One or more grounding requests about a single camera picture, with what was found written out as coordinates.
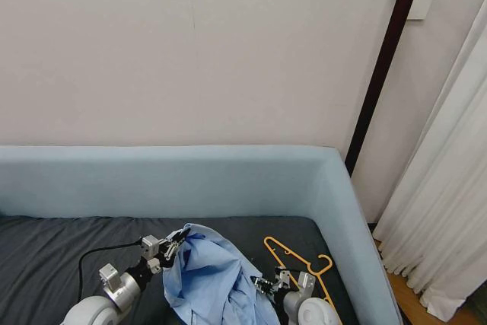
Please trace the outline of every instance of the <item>black metal frame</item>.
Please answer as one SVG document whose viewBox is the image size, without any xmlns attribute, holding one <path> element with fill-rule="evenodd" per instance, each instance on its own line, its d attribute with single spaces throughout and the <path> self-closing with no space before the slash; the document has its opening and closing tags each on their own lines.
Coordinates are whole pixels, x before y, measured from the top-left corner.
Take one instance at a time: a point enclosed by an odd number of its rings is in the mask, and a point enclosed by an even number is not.
<svg viewBox="0 0 487 325">
<path fill-rule="evenodd" d="M 380 47 L 379 56 L 375 63 L 374 72 L 372 73 L 371 82 L 368 85 L 364 103 L 358 116 L 357 125 L 350 142 L 349 152 L 345 159 L 345 166 L 352 175 L 357 163 L 358 155 L 364 143 L 365 135 L 374 115 L 375 107 L 379 100 L 380 92 L 386 81 L 390 64 L 393 61 L 399 39 L 403 32 L 406 20 L 411 9 L 413 0 L 396 0 L 393 12 L 390 16 L 389 25 L 387 26 L 384 41 Z"/>
</svg>

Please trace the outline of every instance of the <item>white curtain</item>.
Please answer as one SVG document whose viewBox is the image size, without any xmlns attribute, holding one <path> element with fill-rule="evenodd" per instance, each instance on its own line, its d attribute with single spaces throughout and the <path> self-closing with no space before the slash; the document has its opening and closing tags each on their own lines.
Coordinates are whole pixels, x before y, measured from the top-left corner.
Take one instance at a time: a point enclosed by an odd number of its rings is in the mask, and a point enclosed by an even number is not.
<svg viewBox="0 0 487 325">
<path fill-rule="evenodd" d="M 374 237 L 443 321 L 487 279 L 487 1 Z"/>
</svg>

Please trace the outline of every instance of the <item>gray bedsheet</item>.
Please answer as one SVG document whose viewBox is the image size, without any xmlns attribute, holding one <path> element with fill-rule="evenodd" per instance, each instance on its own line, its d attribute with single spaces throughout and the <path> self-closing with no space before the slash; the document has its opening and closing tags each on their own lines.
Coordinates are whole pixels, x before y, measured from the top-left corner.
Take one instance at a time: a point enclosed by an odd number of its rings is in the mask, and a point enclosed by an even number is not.
<svg viewBox="0 0 487 325">
<path fill-rule="evenodd" d="M 152 234 L 165 237 L 186 222 L 209 226 L 232 241 L 269 279 L 276 262 L 263 246 L 273 236 L 312 262 L 319 270 L 317 254 L 329 254 L 317 226 L 307 218 L 0 218 L 0 323 L 52 325 L 62 322 L 75 304 L 78 291 L 78 259 L 96 247 L 124 244 Z M 119 271 L 133 266 L 137 247 L 94 253 L 84 261 L 83 297 L 101 295 L 98 269 L 112 263 Z M 288 267 L 304 269 L 286 258 Z M 349 297 L 333 267 L 324 275 L 326 287 L 346 325 L 358 323 Z M 155 276 L 143 292 L 126 324 L 178 323 L 164 299 L 161 276 Z"/>
</svg>

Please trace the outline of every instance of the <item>bed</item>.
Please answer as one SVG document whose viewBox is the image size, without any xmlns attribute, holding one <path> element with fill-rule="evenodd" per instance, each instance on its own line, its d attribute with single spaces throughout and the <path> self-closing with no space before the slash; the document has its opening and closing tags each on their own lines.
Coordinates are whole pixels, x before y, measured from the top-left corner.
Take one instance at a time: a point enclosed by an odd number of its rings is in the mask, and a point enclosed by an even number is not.
<svg viewBox="0 0 487 325">
<path fill-rule="evenodd" d="M 328 253 L 326 286 L 343 323 L 402 323 L 334 148 L 3 147 L 0 214 L 0 323 L 60 323 L 76 300 L 83 252 L 189 221 L 219 231 L 270 278 L 267 235 L 317 266 Z M 137 257 L 137 248 L 93 254 L 84 296 L 100 294 L 105 263 L 125 269 Z M 160 278 L 125 323 L 178 323 Z"/>
</svg>

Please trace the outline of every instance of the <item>light blue shirt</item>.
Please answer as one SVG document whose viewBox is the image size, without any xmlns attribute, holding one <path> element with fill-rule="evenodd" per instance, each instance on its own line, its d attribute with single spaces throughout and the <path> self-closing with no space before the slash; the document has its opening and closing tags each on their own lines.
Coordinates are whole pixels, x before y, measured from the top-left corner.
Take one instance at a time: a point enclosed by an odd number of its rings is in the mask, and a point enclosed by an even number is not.
<svg viewBox="0 0 487 325">
<path fill-rule="evenodd" d="M 218 232 L 191 228 L 172 268 L 163 273 L 164 294 L 178 316 L 191 325 L 279 324 L 269 299 L 257 292 L 250 276 L 255 266 Z"/>
</svg>

